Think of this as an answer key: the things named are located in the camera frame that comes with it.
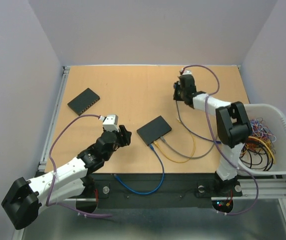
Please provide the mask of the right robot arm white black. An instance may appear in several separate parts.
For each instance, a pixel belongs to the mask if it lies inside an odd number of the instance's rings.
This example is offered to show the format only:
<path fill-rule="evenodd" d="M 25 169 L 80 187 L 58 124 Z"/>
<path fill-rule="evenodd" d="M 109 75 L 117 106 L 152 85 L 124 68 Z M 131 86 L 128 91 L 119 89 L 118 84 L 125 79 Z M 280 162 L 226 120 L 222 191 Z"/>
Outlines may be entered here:
<path fill-rule="evenodd" d="M 180 75 L 178 79 L 174 83 L 173 99 L 206 114 L 214 144 L 221 154 L 215 172 L 213 191 L 218 195 L 224 195 L 236 184 L 238 172 L 245 172 L 254 177 L 248 170 L 239 167 L 241 151 L 252 134 L 245 106 L 240 101 L 222 101 L 208 93 L 197 91 L 194 77 L 189 71 Z"/>

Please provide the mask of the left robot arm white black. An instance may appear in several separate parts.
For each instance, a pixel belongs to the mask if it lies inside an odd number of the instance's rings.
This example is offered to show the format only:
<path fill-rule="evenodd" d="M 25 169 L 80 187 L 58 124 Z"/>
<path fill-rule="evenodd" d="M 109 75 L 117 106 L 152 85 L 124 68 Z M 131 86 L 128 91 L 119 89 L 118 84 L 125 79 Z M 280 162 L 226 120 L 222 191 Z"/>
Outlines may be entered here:
<path fill-rule="evenodd" d="M 131 136 L 124 125 L 118 130 L 104 130 L 94 144 L 68 163 L 38 177 L 16 179 L 1 202 L 14 228 L 29 226 L 42 211 L 67 198 L 91 196 L 94 184 L 90 175 L 102 168 L 116 150 L 129 146 Z"/>

